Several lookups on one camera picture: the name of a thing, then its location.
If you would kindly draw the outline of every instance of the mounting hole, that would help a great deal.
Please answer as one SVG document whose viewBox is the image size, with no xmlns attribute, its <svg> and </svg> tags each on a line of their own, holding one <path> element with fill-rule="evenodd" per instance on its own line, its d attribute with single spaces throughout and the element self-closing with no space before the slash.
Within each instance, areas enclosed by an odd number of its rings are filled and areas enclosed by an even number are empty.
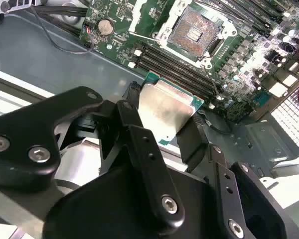
<svg viewBox="0 0 299 239">
<path fill-rule="evenodd" d="M 230 194 L 233 194 L 233 193 L 234 193 L 233 190 L 231 190 L 231 188 L 226 187 L 226 189 L 227 189 L 227 192 L 229 192 Z"/>
<path fill-rule="evenodd" d="M 147 138 L 146 136 L 143 137 L 143 140 L 144 140 L 145 142 L 149 142 L 149 141 L 150 141 L 149 138 Z"/>
<path fill-rule="evenodd" d="M 155 156 L 154 156 L 154 154 L 149 153 L 149 159 L 150 159 L 150 160 L 155 160 Z"/>
</svg>

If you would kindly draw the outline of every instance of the screw hole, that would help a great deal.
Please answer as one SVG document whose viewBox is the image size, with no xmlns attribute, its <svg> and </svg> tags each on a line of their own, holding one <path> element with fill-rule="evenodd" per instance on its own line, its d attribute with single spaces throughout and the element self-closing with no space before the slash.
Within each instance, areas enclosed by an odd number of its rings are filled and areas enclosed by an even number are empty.
<svg viewBox="0 0 299 239">
<path fill-rule="evenodd" d="M 233 190 L 231 190 L 231 188 L 226 187 L 226 189 L 227 189 L 227 192 L 229 192 L 230 194 L 233 194 L 233 193 L 234 193 Z"/>
<path fill-rule="evenodd" d="M 155 156 L 154 156 L 154 154 L 149 153 L 149 159 L 150 159 L 150 160 L 155 160 Z"/>
</svg>

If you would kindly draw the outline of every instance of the electronic component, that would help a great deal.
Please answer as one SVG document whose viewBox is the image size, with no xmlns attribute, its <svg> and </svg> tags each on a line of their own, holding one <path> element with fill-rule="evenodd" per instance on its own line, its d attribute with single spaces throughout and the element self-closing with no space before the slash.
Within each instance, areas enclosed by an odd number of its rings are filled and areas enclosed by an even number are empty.
<svg viewBox="0 0 299 239">
<path fill-rule="evenodd" d="M 111 20 L 102 19 L 98 23 L 98 30 L 101 35 L 110 35 L 114 31 L 114 25 Z"/>
<path fill-rule="evenodd" d="M 200 12 L 187 7 L 168 42 L 189 54 L 202 57 L 219 32 L 218 26 Z"/>
</svg>

